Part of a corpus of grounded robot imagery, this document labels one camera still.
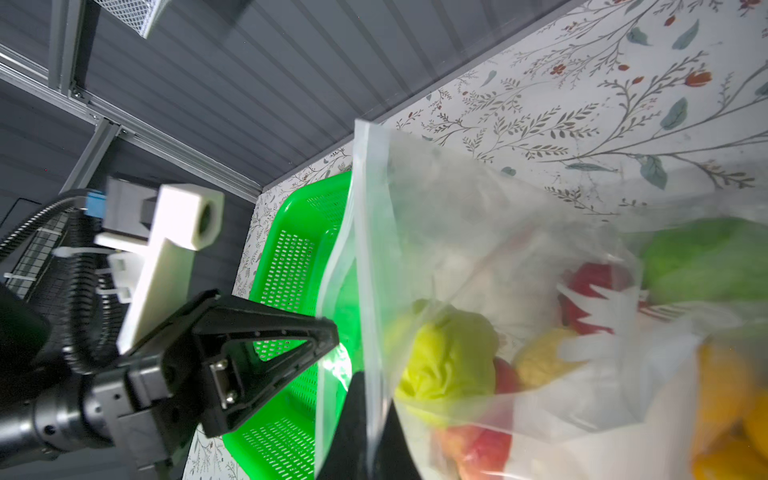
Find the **orange carrot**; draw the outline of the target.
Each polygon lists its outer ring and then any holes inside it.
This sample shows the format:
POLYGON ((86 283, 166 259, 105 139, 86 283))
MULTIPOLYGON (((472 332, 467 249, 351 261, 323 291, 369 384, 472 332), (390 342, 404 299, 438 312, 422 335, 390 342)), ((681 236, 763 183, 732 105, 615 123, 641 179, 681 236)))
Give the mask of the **orange carrot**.
POLYGON ((767 480, 767 461, 743 439, 728 438, 692 464, 697 480, 767 480))

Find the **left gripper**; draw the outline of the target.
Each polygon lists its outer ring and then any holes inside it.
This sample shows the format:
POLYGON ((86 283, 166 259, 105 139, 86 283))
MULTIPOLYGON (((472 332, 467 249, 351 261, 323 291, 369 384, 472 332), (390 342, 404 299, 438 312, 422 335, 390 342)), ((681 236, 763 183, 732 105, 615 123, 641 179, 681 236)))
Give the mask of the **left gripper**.
POLYGON ((134 479, 168 479, 199 423, 236 431, 340 343, 328 319, 206 291, 100 372, 1 409, 1 466, 114 447, 134 479))

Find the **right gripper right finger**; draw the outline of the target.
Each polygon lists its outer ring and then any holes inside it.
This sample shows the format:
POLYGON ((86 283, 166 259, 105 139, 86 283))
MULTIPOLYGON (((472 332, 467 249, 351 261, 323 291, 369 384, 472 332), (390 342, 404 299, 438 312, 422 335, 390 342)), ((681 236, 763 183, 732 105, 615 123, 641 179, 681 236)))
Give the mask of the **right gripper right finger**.
POLYGON ((381 439, 373 454, 373 478, 421 480, 394 404, 389 407, 381 439))

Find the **light green fruit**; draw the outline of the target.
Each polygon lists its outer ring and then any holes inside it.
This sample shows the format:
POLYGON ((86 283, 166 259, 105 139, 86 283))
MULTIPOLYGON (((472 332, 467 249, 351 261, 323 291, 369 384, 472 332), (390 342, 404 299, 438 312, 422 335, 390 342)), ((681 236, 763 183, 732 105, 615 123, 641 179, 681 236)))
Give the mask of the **light green fruit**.
POLYGON ((419 299, 385 325, 381 348, 394 399, 425 425, 473 423, 492 405, 499 336, 485 316, 419 299))

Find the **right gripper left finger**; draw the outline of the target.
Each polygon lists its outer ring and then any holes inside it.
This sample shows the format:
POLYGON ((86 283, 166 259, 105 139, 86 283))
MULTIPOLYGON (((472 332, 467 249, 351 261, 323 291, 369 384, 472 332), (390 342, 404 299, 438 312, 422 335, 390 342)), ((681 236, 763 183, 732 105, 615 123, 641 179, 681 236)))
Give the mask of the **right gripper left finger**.
POLYGON ((352 377, 328 455, 319 480, 363 480, 367 474, 367 418, 365 373, 352 377))

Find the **yellow lemon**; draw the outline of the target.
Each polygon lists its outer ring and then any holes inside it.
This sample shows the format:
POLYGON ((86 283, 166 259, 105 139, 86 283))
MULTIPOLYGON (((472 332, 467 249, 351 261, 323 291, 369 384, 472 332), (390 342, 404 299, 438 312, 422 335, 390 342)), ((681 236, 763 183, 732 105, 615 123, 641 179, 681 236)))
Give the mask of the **yellow lemon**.
POLYGON ((768 456, 768 394, 761 389, 744 416, 743 428, 751 446, 764 458, 768 456))
POLYGON ((691 456, 707 451, 743 417, 756 374, 733 348, 707 343, 697 351, 698 394, 691 456))

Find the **red apple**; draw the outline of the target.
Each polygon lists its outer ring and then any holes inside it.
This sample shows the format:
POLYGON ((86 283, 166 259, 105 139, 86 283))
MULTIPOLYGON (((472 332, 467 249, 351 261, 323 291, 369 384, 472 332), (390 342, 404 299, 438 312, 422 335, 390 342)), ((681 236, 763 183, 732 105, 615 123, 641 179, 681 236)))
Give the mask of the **red apple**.
POLYGON ((513 444, 515 369, 495 357, 479 372, 451 372, 435 395, 441 413, 433 438, 461 479, 494 479, 504 470, 513 444))

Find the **pale yellow pear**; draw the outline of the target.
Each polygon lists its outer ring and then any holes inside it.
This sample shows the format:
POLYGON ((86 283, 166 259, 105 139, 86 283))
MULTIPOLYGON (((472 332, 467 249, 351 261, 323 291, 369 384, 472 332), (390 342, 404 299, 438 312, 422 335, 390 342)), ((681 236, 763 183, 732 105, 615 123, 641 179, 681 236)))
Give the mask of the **pale yellow pear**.
POLYGON ((514 358, 522 389, 540 388, 581 367, 583 362, 568 362, 559 356, 561 344, 576 337, 578 333, 569 328, 554 328, 522 347, 514 358))

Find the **clear zip top bag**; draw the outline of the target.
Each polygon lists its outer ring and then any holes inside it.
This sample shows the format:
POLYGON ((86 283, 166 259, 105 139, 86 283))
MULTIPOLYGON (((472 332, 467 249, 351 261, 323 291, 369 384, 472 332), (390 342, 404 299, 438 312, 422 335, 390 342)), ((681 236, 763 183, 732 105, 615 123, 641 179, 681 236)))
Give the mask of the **clear zip top bag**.
MULTIPOLYGON (((517 352, 562 323, 559 285, 584 263, 626 268, 640 290, 641 254, 653 235, 721 217, 767 226, 767 193, 672 197, 599 223, 552 193, 469 157, 360 121, 341 230, 317 312, 342 345, 320 369, 315 475, 328 455, 355 373, 365 373, 367 479, 394 404, 421 479, 461 479, 431 428, 394 399, 381 348, 385 325, 419 299, 485 316, 495 357, 517 352)), ((693 461, 728 438, 751 445, 742 419, 692 457, 698 349, 743 355, 767 390, 767 299, 647 305, 615 334, 579 335, 559 356, 583 365, 514 397, 513 444, 494 479, 694 479, 693 461)))

